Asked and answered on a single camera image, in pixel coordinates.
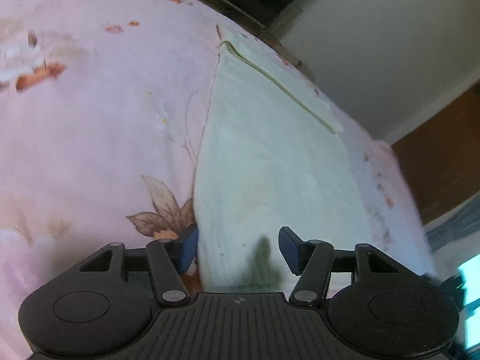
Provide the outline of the wooden TV stand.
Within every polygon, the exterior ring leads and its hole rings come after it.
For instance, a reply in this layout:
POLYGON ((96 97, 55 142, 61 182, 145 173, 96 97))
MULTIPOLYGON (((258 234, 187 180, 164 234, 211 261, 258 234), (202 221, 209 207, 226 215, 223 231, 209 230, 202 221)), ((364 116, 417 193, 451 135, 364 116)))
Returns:
POLYGON ((293 5, 293 2, 283 10, 283 12, 272 22, 272 24, 262 27, 254 22, 252 19, 244 16, 238 11, 234 10, 227 4, 220 0, 198 0, 205 3, 210 8, 218 11, 220 14, 228 17, 236 24, 243 27, 249 33, 258 37, 261 41, 272 47, 281 57, 287 60, 300 72, 302 72, 310 81, 314 81, 314 75, 308 65, 300 58, 292 54, 280 42, 280 33, 289 25, 293 24, 295 18, 300 14, 301 10, 293 5))

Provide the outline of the brown wooden door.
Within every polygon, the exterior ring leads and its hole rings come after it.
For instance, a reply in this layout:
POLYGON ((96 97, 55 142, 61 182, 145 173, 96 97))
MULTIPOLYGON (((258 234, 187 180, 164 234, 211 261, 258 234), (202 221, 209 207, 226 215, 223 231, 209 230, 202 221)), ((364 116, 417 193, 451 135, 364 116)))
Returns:
POLYGON ((421 221, 479 192, 479 85, 393 144, 421 221))

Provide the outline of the pink floral bed sheet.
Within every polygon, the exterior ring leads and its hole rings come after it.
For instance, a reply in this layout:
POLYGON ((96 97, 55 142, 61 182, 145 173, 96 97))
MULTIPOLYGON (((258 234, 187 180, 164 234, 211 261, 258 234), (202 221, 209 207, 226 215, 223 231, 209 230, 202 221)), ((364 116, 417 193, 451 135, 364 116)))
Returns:
MULTIPOLYGON (((139 248, 197 222, 222 27, 287 62, 195 0, 1 0, 3 359, 30 356, 17 315, 31 292, 106 244, 139 248)), ((325 97, 368 218, 364 242, 433 274, 391 148, 325 97)))

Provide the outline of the pale green cloth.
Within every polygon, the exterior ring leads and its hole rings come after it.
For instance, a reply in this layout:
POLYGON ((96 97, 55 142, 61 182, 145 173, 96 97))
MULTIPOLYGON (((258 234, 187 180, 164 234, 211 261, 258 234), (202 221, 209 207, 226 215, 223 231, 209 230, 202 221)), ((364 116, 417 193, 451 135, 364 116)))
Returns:
POLYGON ((280 228, 349 250, 368 218, 328 99, 259 40, 219 34, 193 193, 202 286, 289 292, 280 228))

